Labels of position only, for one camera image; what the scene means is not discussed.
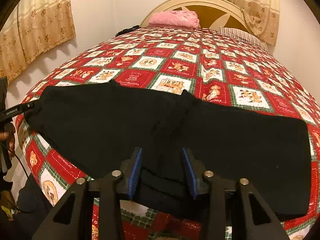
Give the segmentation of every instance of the bedspread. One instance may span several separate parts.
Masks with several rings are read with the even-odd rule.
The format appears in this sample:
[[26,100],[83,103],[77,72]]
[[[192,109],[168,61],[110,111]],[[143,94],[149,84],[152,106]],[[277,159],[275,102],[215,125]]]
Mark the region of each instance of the bedspread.
[[[187,90],[204,101],[303,119],[308,125],[312,160],[309,210],[306,216],[286,221],[283,226],[290,239],[306,235],[320,213],[320,107],[274,57],[209,29],[143,28],[68,60],[39,81],[23,102],[38,99],[49,85],[73,86],[111,79],[122,86],[175,94]],[[77,178],[91,179],[41,135],[30,131],[23,115],[17,116],[15,125],[31,172],[52,205]],[[93,239],[98,239],[98,205],[95,200]],[[121,208],[126,239],[199,237],[199,223],[177,220],[132,202],[121,201]],[[231,227],[226,228],[226,239],[231,239],[231,231]]]

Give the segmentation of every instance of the silver bolt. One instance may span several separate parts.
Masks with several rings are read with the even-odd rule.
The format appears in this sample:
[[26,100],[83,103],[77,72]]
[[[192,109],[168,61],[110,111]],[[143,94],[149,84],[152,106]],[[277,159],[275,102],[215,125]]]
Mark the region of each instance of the silver bolt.
[[242,178],[242,179],[240,179],[240,183],[241,183],[242,185],[248,185],[248,184],[249,184],[249,181],[248,181],[246,178]]
[[203,175],[204,176],[206,176],[207,178],[211,178],[211,177],[213,177],[213,172],[212,171],[205,171],[204,173],[203,173]]
[[76,182],[77,182],[77,184],[82,185],[82,184],[85,183],[85,178],[78,178],[78,179],[76,180]]
[[122,172],[118,171],[118,170],[115,170],[115,171],[111,172],[111,175],[114,176],[114,177],[119,177],[121,174],[122,174]]

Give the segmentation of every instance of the headboard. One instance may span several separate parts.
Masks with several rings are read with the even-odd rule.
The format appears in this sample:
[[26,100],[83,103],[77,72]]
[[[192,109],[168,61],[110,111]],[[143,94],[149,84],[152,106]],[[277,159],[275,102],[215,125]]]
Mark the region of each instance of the headboard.
[[202,28],[218,31],[220,27],[228,27],[252,33],[241,9],[226,0],[168,0],[150,12],[140,27],[148,26],[153,13],[172,10],[195,11]]

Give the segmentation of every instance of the black cable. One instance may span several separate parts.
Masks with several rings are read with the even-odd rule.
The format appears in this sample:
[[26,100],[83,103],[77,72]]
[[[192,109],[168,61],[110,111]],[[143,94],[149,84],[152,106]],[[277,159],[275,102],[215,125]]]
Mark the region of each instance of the black cable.
[[[13,153],[10,149],[8,149],[7,146],[4,145],[1,141],[0,141],[0,144],[2,144],[2,146],[5,147],[9,152],[11,152],[12,154],[14,154],[14,153]],[[36,206],[34,207],[33,210],[31,210],[31,211],[24,211],[24,210],[21,210],[20,208],[18,208],[18,206],[17,206],[15,203],[13,203],[12,201],[10,201],[6,196],[4,196],[4,197],[5,197],[5,198],[7,199],[7,201],[8,201],[11,205],[13,205],[13,206],[15,207],[15,209],[18,210],[19,212],[25,213],[25,214],[30,214],[30,213],[33,213],[33,212],[36,210],[36,208],[38,207],[38,204],[39,204],[38,196],[37,196],[37,193],[36,193],[36,189],[34,188],[32,182],[31,182],[31,179],[29,178],[28,173],[27,173],[26,169],[24,168],[22,162],[20,161],[20,159],[18,158],[17,155],[16,155],[15,157],[18,159],[18,161],[19,161],[19,163],[20,163],[20,165],[21,165],[24,173],[26,174],[26,176],[27,176],[27,178],[28,178],[28,180],[29,180],[29,182],[30,182],[30,184],[31,184],[31,186],[32,186],[33,192],[34,192],[35,195],[36,195],[37,204],[36,204]]]

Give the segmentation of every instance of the human hand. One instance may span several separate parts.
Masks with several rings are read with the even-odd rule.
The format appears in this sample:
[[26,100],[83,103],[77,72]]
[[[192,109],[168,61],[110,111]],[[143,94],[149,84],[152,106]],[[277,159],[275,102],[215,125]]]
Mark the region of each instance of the human hand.
[[[15,151],[14,151],[14,146],[15,146],[15,137],[14,133],[16,132],[16,129],[14,125],[12,126],[12,133],[9,139],[9,156],[14,157],[15,156]],[[4,145],[6,145],[5,141],[8,139],[9,133],[8,132],[0,132],[0,141],[4,142]]]

